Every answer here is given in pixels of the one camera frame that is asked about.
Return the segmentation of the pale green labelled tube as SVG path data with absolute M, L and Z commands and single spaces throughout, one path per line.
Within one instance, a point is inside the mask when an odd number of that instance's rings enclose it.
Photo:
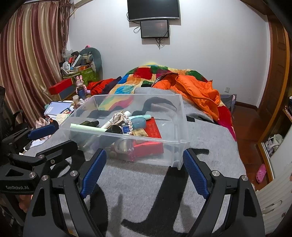
M 105 132 L 105 131 L 107 131 L 107 129 L 104 129 L 104 128 L 92 127 L 92 126 L 75 124 L 75 123 L 71 123 L 70 124 L 70 128 L 77 129 L 77 130 L 96 131 L 96 132 Z

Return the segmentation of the green pump bottle white label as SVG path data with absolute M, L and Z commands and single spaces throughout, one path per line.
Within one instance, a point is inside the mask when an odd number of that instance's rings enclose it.
M 99 121 L 84 121 L 84 122 L 80 123 L 80 125 L 98 127 Z

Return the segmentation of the purple black marker tube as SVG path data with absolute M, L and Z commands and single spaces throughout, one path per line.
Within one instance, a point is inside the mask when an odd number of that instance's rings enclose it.
M 112 125 L 105 132 L 114 134 L 123 134 L 122 128 L 118 125 Z

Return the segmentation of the white bandage tape roll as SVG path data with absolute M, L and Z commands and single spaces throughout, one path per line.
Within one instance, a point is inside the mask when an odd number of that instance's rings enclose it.
M 118 139 L 114 142 L 114 151 L 119 154 L 129 154 L 134 150 L 132 139 Z

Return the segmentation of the teal tape roll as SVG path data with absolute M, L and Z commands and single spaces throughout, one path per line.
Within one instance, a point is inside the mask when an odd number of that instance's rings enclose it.
M 147 120 L 145 120 L 144 118 L 135 118 L 135 119 L 132 119 L 131 122 L 132 122 L 132 126 L 133 126 L 133 129 L 138 129 L 138 128 L 143 128 L 145 129 L 146 126 L 147 126 L 147 123 L 146 123 Z

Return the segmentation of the wooden tag charm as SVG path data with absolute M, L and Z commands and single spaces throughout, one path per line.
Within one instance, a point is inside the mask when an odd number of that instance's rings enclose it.
M 138 128 L 132 131 L 132 135 L 140 137 L 148 137 L 148 134 L 143 128 Z

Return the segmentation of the magenta knitted charm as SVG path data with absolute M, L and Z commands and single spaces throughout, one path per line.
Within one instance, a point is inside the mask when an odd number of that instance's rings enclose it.
M 134 153 L 127 153 L 123 155 L 124 160 L 128 162 L 135 162 L 136 161 L 136 156 Z

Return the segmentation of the mint green tube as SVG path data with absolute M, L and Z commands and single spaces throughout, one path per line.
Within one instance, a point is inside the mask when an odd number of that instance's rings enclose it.
M 151 115 L 150 114 L 143 114 L 143 115 L 136 115 L 136 116 L 130 116 L 129 119 L 136 119 L 136 118 L 144 118 L 145 120 L 149 120 L 151 119 Z

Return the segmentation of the blue white notebook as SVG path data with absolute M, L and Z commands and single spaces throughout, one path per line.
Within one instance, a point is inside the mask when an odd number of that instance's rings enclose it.
M 68 110 L 69 112 L 74 111 L 74 108 L 70 102 L 51 102 L 46 108 L 44 115 L 56 116 L 65 110 Z

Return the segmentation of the red long box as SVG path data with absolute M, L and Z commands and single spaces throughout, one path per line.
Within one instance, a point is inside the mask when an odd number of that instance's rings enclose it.
M 72 78 L 63 79 L 61 82 L 51 86 L 49 88 L 49 93 L 51 95 L 56 95 L 73 85 Z

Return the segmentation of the pink clog shoe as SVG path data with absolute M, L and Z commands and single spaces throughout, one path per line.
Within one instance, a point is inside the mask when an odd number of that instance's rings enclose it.
M 266 166 L 265 164 L 260 165 L 259 169 L 256 172 L 255 178 L 257 183 L 262 183 L 263 179 L 265 178 L 266 175 Z

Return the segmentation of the white wardrobe door hearts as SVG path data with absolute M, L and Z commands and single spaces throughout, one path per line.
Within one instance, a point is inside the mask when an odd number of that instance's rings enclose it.
M 272 233 L 291 206 L 291 135 L 287 135 L 271 159 L 274 179 L 257 191 L 265 234 Z

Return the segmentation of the pink rabbit figurine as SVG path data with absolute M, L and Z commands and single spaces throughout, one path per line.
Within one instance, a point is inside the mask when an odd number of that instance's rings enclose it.
M 86 100 L 87 96 L 91 94 L 91 91 L 84 84 L 82 75 L 76 77 L 76 94 L 83 100 Z

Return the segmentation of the green storage box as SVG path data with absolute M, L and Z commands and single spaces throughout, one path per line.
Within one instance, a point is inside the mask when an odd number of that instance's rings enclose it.
M 92 68 L 87 68 L 80 72 L 64 75 L 62 76 L 62 79 L 71 79 L 73 84 L 75 85 L 77 81 L 77 77 L 80 77 L 80 76 L 82 76 L 82 80 L 85 86 L 88 86 L 90 82 L 96 82 L 100 80 L 99 74 L 97 74 Z

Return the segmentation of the red garment on bed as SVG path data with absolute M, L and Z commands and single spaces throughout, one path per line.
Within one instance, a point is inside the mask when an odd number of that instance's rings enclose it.
M 102 94 L 106 86 L 114 81 L 115 79 L 104 79 L 100 81 L 89 82 L 87 85 L 87 91 L 92 96 Z

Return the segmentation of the colourful patchwork quilt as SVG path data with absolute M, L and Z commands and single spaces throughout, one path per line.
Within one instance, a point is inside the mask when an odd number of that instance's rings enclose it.
M 116 86 L 114 86 L 113 89 L 110 90 L 110 94 L 133 94 L 135 89 L 138 87 L 146 86 L 146 87 L 152 87 L 153 83 L 160 79 L 162 75 L 167 73 L 176 73 L 180 75 L 192 75 L 197 80 L 200 81 L 211 81 L 207 80 L 203 75 L 201 75 L 199 72 L 195 70 L 190 69 L 173 69 L 165 66 L 159 66 L 159 65 L 145 65 L 136 67 L 129 72 L 127 72 L 121 80 L 117 83 Z M 209 115 L 207 115 L 205 112 L 203 112 L 207 118 L 211 119 L 211 121 L 216 122 L 217 124 L 227 128 L 234 139 L 236 139 L 236 134 L 234 131 L 233 123 L 232 123 L 232 115 L 230 110 L 226 107 L 226 105 L 222 102 L 220 102 L 220 105 L 218 107 L 219 111 L 219 120 L 214 121 Z

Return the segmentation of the grey green neck pillow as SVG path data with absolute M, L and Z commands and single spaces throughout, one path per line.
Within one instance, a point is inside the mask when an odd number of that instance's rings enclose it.
M 94 72 L 98 73 L 100 71 L 102 60 L 101 54 L 97 49 L 93 47 L 84 48 L 80 51 L 80 55 L 91 65 Z

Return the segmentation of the striped pink gold curtain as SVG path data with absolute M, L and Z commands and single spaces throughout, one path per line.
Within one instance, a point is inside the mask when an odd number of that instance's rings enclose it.
M 70 1 L 1 1 L 1 86 L 5 101 L 23 110 L 30 126 L 52 101 L 49 88 L 62 80 L 60 63 L 69 33 Z

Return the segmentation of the red foil package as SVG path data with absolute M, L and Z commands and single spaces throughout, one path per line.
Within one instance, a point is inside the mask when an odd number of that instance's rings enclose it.
M 148 135 L 148 138 L 162 138 L 154 117 L 146 121 L 144 131 Z M 152 140 L 135 140 L 133 142 L 133 148 L 133 154 L 136 158 L 157 156 L 164 153 L 163 143 Z

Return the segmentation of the wooden shelf unit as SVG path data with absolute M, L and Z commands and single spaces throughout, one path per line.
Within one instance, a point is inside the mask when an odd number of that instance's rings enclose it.
M 284 141 L 285 136 L 291 128 L 291 96 L 285 100 L 283 106 L 271 123 L 268 130 L 265 130 L 257 146 L 266 167 L 267 182 L 275 178 L 271 157 Z

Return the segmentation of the clear plastic storage box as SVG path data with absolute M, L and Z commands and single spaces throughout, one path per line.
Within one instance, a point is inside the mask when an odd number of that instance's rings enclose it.
M 86 154 L 180 169 L 189 146 L 181 95 L 96 95 L 76 109 L 61 131 Z

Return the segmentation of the orange down jacket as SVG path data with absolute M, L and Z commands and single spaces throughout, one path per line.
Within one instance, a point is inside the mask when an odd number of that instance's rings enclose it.
M 211 81 L 200 81 L 192 75 L 167 73 L 157 79 L 152 87 L 181 94 L 185 99 L 197 105 L 214 121 L 219 120 L 218 107 L 221 98 L 219 92 L 213 89 Z

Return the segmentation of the wooden door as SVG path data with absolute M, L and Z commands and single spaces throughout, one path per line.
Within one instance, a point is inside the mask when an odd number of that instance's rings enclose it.
M 291 88 L 291 39 L 276 16 L 268 16 L 270 63 L 258 114 L 266 126 L 259 143 L 265 142 L 276 127 Z

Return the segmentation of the large black wall television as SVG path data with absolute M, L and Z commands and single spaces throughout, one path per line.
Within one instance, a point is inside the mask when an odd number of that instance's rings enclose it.
M 128 0 L 129 21 L 148 19 L 179 19 L 177 0 Z

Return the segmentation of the small wall monitor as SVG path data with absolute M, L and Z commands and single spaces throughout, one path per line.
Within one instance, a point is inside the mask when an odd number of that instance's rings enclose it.
M 168 20 L 140 21 L 141 38 L 169 38 Z

